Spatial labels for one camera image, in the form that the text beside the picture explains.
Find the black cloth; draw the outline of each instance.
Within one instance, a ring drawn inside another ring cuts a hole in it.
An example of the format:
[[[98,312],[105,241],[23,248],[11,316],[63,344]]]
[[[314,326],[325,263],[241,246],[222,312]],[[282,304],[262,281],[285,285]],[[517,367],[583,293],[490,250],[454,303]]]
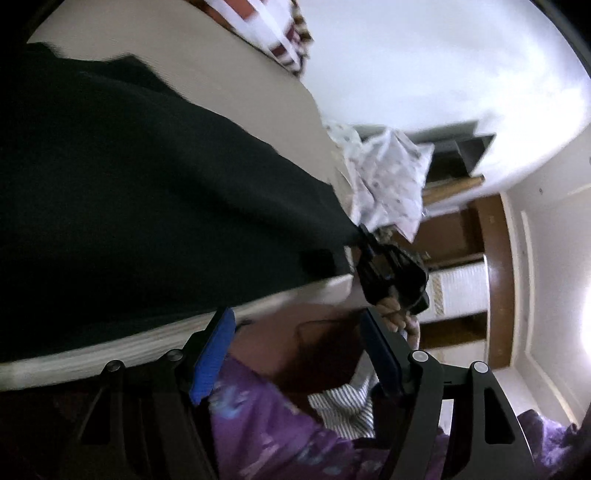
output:
[[[349,272],[332,188],[135,57],[2,75],[0,361]]]

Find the white wall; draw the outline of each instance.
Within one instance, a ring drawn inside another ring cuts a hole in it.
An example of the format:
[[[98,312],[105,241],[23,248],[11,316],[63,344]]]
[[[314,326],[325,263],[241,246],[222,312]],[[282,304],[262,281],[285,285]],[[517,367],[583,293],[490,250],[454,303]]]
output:
[[[299,3],[315,40],[303,82],[320,110],[410,132],[477,121],[498,134],[475,172],[481,195],[524,178],[591,119],[589,77],[529,0]]]
[[[591,401],[591,127],[505,196],[517,358],[540,408],[581,421]]]

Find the purple patterned fabric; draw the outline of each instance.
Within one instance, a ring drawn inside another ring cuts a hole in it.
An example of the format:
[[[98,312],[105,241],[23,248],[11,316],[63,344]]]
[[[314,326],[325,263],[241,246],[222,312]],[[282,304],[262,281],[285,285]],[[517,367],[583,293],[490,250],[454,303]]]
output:
[[[356,450],[231,356],[209,403],[220,480],[374,479],[388,454]]]
[[[209,401],[220,480],[377,479],[388,455],[387,450],[355,449],[231,356]],[[585,470],[591,453],[589,414],[580,430],[533,410],[521,414],[519,422],[540,480],[591,478]],[[436,439],[427,480],[441,477],[447,438],[441,434]]]

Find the pillow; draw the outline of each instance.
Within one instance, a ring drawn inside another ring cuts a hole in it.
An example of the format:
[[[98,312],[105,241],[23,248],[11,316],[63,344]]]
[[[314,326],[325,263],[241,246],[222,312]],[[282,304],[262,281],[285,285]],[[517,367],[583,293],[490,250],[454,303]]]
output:
[[[312,37],[296,0],[187,0],[299,75]]]

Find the wall trim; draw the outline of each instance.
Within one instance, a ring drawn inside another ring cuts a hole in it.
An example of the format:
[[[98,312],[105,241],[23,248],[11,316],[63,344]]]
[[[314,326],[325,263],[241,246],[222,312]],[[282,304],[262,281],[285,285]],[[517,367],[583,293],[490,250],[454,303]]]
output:
[[[546,371],[542,368],[542,366],[537,362],[534,356],[531,354],[531,343],[532,337],[534,334],[534,325],[535,325],[535,265],[534,265],[534,247],[532,244],[532,237],[531,237],[531,229],[530,229],[530,222],[527,216],[527,212],[525,210],[521,211],[521,220],[523,224],[524,230],[524,238],[525,238],[525,247],[527,251],[527,271],[528,271],[528,283],[530,289],[529,295],[529,308],[527,314],[527,335],[525,338],[525,349],[524,349],[524,359],[529,363],[532,367],[530,373],[535,372],[538,376],[539,384],[544,386],[545,393],[547,395],[552,395],[559,403],[560,408],[562,409],[564,415],[568,418],[570,423],[578,423],[577,418],[574,415],[572,408],[569,405],[569,402],[565,399],[565,397],[560,392],[559,388],[556,386],[554,381],[550,378],[550,376],[546,373]],[[527,384],[527,376],[524,377],[524,381]]]
[[[515,284],[515,320],[513,322],[513,347],[511,349],[511,363],[510,366],[515,366],[515,361],[519,355],[519,349],[522,346],[522,339],[520,338],[522,319],[522,303],[523,292],[521,291],[521,261],[519,260],[519,252],[521,251],[519,245],[519,236],[517,235],[517,223],[514,215],[513,205],[507,192],[501,192],[501,202],[503,203],[503,210],[505,211],[505,219],[507,222],[507,230],[509,232],[509,244],[511,246],[511,259],[513,262],[513,282]]]

